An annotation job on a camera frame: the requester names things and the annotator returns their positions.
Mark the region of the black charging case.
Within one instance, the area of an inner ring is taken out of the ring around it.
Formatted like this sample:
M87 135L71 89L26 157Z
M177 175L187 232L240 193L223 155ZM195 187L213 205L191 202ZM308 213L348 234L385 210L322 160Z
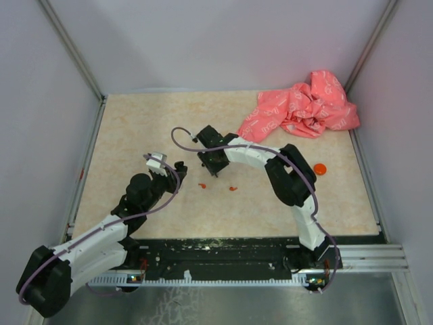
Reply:
M180 171L180 172L184 172L187 170L187 166L185 165L185 163L183 161L177 161L175 163L175 170Z

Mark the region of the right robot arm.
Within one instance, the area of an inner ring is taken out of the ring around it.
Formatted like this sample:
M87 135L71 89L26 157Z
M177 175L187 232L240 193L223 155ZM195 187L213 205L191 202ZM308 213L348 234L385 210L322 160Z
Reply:
M223 136L210 125L192 140L204 146L205 151L198 152L198 158L212 176L216 177L230 163L264 171L276 197L292 210L303 262L316 268L326 260L330 240L317 220L317 177L296 146L264 147L234 133Z

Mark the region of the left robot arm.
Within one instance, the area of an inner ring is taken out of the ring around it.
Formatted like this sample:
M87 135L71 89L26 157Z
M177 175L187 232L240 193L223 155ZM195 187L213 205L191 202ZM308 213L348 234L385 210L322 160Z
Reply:
M132 176L118 205L96 226L63 244L41 245L32 252L16 287L21 304L50 318L96 276L139 264L141 253L131 234L160 210L157 203L165 193L177 194L187 175L182 161L171 167L150 158L146 165L149 172Z

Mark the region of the orange charging case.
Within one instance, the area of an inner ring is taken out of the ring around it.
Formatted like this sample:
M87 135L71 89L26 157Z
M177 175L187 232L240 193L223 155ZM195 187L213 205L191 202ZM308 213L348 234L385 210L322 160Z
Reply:
M322 163L315 164L313 170L316 175L325 175L327 173L327 167Z

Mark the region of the pink patterned cloth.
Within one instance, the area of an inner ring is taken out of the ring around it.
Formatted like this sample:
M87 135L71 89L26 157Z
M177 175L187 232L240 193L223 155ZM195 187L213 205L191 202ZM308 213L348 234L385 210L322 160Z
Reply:
M347 131L360 125L357 106L348 101L337 77L328 70L316 70L308 83L259 92L256 108L237 134L259 143L279 127L298 137L316 139L327 129Z

